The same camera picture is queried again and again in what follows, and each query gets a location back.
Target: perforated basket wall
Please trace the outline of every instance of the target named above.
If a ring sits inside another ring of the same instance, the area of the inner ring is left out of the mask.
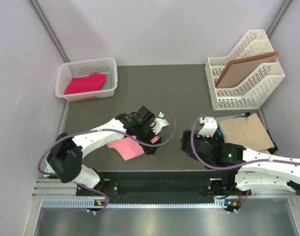
[[[285,77],[278,60],[274,63],[261,64],[234,88],[215,88],[215,83],[230,60],[272,51],[273,48],[264,30],[250,30],[227,56],[208,58],[205,70],[213,109],[259,109]]]
[[[64,95],[67,86],[73,77],[86,77],[90,74],[106,74],[106,82],[100,91],[82,92]],[[64,63],[59,67],[55,93],[57,97],[63,97],[68,101],[78,101],[114,95],[117,88],[117,65],[114,58],[99,58],[79,60]]]

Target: white wall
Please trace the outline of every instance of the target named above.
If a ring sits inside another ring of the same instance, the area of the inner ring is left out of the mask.
[[[279,154],[300,157],[300,0],[293,1],[271,43],[280,51],[286,77],[263,105],[263,113]]]
[[[282,0],[39,0],[70,60],[201,64],[248,30],[270,26]]]
[[[61,63],[28,1],[0,1],[0,236],[23,229],[63,108],[54,94]]]

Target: pink cloth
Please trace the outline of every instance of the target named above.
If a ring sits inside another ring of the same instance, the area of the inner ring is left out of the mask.
[[[105,81],[106,75],[101,75],[100,73],[94,73],[82,78],[72,78],[64,94],[99,91]]]
[[[155,136],[152,140],[151,143],[155,143],[158,139],[160,139],[158,136]],[[109,148],[114,148],[119,152],[119,154],[122,156],[122,158],[125,161],[128,161],[130,159],[133,159],[137,156],[141,156],[144,154],[144,151],[140,144],[138,144],[136,141],[133,141],[132,139],[129,138],[124,138],[124,139],[119,139],[112,141],[107,144]]]

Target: gray table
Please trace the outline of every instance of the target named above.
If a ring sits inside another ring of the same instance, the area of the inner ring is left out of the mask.
[[[191,129],[195,118],[203,113],[211,117],[238,115],[246,111],[214,111],[204,65],[155,65],[118,67],[118,87],[107,98],[72,102],[65,125],[68,133],[102,125],[120,113],[137,111],[142,105],[154,114],[172,111],[177,119],[173,139],[158,148],[155,155],[143,155],[124,161],[107,146],[90,153],[84,163],[97,171],[204,170],[197,161],[180,152],[184,129]],[[171,126],[160,135],[165,139]]]

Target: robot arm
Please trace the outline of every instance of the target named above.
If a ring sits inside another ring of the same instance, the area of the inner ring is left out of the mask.
[[[137,112],[130,115],[123,113],[111,119],[104,125],[92,130],[114,129],[122,133],[135,135],[136,139],[147,144],[169,123],[160,113],[157,118],[146,107],[142,106]],[[67,136],[66,133],[58,136],[57,140]],[[61,182],[84,184],[89,188],[95,188],[101,178],[97,172],[82,164],[82,160],[93,150],[105,144],[123,139],[123,134],[111,131],[94,132],[67,139],[55,146],[47,157],[47,162],[55,171]],[[163,141],[159,138],[154,144]],[[146,154],[154,154],[157,147],[146,147],[141,145]]]
[[[244,146],[224,143],[216,131],[218,126],[213,118],[200,119],[199,123],[203,127],[194,133],[194,146],[200,158],[206,163],[216,167],[227,167],[264,160],[233,169],[220,181],[218,179],[211,181],[209,185],[211,191],[227,195],[229,192],[251,189],[279,189],[300,195],[300,165],[282,163],[300,163],[300,159],[265,154]],[[195,159],[190,144],[190,133],[190,130],[184,131],[181,149]]]

